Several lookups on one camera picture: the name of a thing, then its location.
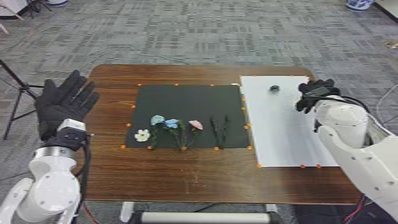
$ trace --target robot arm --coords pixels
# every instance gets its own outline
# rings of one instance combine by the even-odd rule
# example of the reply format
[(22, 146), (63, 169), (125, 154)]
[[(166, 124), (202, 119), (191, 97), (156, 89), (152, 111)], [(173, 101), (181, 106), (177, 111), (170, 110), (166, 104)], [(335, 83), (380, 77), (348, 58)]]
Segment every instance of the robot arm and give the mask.
[(60, 86), (46, 80), (35, 99), (38, 136), (44, 142), (28, 163), (33, 180), (24, 178), (10, 189), (0, 207), (0, 224), (10, 224), (14, 212), (26, 222), (40, 222), (60, 215), (56, 224), (69, 224), (83, 201), (88, 161), (79, 183), (70, 170), (74, 152), (88, 144), (83, 118), (97, 101), (94, 83), (72, 72)]
[(314, 108), (324, 148), (358, 191), (398, 221), (398, 137), (364, 108), (344, 102), (339, 95), (328, 95), (330, 91), (319, 91), (324, 83), (317, 84), (301, 92), (298, 110), (301, 105), (305, 109), (307, 106)]
[(56, 138), (35, 150), (28, 163), (33, 180), (24, 178), (8, 191), (0, 207), (0, 224), (8, 224), (14, 212), (26, 222), (42, 222), (62, 212), (62, 222), (70, 222), (79, 203), (79, 184), (70, 170), (76, 166), (74, 151), (85, 140), (83, 123), (65, 120)]

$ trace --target black glove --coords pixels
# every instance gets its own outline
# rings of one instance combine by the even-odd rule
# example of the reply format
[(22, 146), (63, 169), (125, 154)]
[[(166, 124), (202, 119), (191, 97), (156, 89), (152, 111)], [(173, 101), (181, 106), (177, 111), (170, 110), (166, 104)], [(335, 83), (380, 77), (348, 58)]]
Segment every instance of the black glove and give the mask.
[(99, 94), (92, 93), (94, 83), (90, 82), (83, 87), (85, 82), (86, 79), (79, 76), (78, 71), (72, 71), (58, 87), (53, 80), (47, 79), (44, 82), (42, 94), (33, 103), (42, 141), (56, 135), (56, 128), (63, 119), (69, 118), (83, 122), (85, 115), (99, 98)]
[(303, 110), (305, 114), (308, 113), (314, 107), (319, 97), (326, 97), (330, 95), (340, 95), (339, 89), (333, 87), (332, 79), (326, 79), (326, 81), (319, 79), (316, 81), (301, 83), (298, 86), (298, 91), (301, 92), (301, 99), (294, 104), (294, 108), (298, 111), (305, 109)]

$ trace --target white panel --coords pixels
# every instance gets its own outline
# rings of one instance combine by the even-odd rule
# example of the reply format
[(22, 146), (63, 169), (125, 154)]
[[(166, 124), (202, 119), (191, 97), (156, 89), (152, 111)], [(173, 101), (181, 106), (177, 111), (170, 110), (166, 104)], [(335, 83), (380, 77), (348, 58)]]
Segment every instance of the white panel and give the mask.
[[(241, 76), (252, 140), (262, 167), (337, 166), (314, 130), (314, 113), (294, 110), (305, 76)], [(277, 85), (280, 91), (269, 92)]]

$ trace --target floor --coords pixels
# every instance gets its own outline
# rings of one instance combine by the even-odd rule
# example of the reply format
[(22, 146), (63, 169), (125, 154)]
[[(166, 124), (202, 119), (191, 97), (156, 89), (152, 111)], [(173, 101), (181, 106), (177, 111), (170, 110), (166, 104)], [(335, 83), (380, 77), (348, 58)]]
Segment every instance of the floor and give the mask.
[[(383, 93), (398, 83), (396, 23), (376, 8), (351, 12), (342, 0), (70, 0), (24, 21), (1, 21), (0, 57), (22, 80), (56, 81), (99, 64), (298, 65), (332, 78), (348, 96), (376, 112)], [(3, 72), (0, 78), (10, 81)], [(380, 117), (398, 115), (396, 92), (380, 103)], [(15, 90), (0, 82), (0, 130)], [(22, 98), (19, 111), (31, 109)], [(0, 200), (38, 146), (35, 116), (14, 124), (0, 141)], [(398, 133), (398, 119), (385, 123)], [(117, 223), (118, 204), (88, 203), (101, 223)], [(140, 204), (150, 210), (195, 210), (202, 205)], [(218, 205), (209, 211), (262, 211), (262, 205)], [(289, 207), (280, 206), (289, 221)]]

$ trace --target small object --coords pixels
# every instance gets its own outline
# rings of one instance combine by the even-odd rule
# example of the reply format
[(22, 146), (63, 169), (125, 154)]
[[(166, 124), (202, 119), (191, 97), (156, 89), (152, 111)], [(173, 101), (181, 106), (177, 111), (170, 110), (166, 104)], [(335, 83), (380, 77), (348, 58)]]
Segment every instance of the small object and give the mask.
[(198, 131), (202, 131), (202, 123), (200, 123), (197, 120), (188, 121), (188, 123), (189, 123), (191, 127), (193, 127)]
[(173, 129), (177, 128), (177, 119), (168, 119), (165, 121), (165, 127)]
[(213, 129), (216, 147), (223, 149), (225, 141), (227, 141), (227, 126), (229, 126), (229, 118), (227, 115), (223, 116), (211, 116), (209, 124)]
[(398, 40), (390, 40), (387, 43), (385, 43), (385, 47), (394, 49), (398, 48)]
[(165, 117), (159, 115), (154, 115), (150, 118), (150, 125), (161, 124), (165, 122)]
[(147, 129), (143, 130), (138, 130), (136, 134), (133, 135), (134, 139), (136, 139), (136, 142), (145, 142), (149, 137), (150, 137), (150, 134), (149, 134), (149, 131)]
[(344, 6), (353, 11), (364, 11), (369, 8), (372, 2), (374, 0), (346, 0)]
[(280, 91), (280, 87), (278, 87), (278, 85), (273, 85), (271, 87), (269, 87), (269, 92), (278, 92)]

